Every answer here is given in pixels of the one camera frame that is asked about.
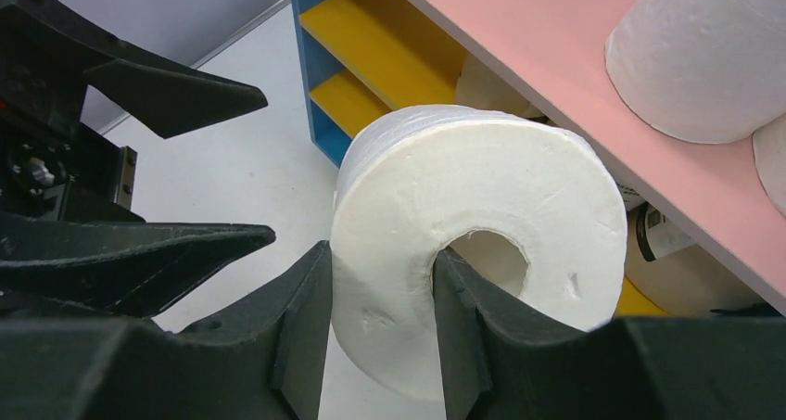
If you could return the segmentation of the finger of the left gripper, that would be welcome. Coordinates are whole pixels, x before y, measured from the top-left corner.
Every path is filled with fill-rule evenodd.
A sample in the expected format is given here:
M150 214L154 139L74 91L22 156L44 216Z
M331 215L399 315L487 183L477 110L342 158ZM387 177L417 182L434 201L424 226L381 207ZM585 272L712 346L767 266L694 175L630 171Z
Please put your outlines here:
M68 223L1 215L1 289L152 317L276 235L237 223Z

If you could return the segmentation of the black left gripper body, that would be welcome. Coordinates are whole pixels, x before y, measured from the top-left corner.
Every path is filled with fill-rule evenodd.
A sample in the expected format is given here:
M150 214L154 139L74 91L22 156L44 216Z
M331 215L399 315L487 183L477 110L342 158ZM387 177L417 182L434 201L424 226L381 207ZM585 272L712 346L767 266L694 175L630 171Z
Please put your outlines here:
M33 40L56 0L1 0L1 211L47 221L135 222L136 153L81 121L83 75Z

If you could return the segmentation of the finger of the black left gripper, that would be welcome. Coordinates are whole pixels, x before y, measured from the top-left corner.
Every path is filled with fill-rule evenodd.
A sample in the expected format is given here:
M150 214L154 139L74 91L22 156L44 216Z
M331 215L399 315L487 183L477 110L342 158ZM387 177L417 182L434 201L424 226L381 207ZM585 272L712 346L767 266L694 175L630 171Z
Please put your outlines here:
M84 72L88 83L162 138L199 130L268 106L256 86L186 67L114 59Z

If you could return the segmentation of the brown printed paper roll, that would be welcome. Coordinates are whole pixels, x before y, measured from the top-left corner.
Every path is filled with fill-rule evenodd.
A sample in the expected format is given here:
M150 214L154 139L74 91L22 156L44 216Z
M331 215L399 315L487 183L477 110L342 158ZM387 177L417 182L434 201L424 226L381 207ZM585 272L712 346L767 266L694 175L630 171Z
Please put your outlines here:
M528 99L470 53L464 60L453 103L470 108L497 110L525 119L545 117Z

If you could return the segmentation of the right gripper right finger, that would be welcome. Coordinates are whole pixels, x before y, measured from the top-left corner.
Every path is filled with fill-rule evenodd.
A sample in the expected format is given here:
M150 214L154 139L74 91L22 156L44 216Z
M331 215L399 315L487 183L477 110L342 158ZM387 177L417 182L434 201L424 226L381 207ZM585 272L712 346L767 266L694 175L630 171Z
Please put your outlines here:
M781 317L622 317L588 333L450 249L433 296L450 419L781 419Z

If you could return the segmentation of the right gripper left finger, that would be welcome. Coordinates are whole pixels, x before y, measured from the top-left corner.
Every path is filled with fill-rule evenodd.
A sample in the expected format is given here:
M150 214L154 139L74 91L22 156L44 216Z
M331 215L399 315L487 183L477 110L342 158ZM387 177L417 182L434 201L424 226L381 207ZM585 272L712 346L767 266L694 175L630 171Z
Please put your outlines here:
M331 249L172 333L26 295L1 299L5 419L314 419L330 311Z

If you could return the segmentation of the blue shelf with coloured boards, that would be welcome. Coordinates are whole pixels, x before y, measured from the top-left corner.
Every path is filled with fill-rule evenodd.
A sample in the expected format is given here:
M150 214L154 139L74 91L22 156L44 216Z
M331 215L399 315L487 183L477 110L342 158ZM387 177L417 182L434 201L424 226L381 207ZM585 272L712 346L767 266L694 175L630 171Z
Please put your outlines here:
M292 0L311 139L340 163L384 110L448 102L461 57L474 55L783 310L785 220L759 181L751 140L660 134L608 79L605 40L635 1Z

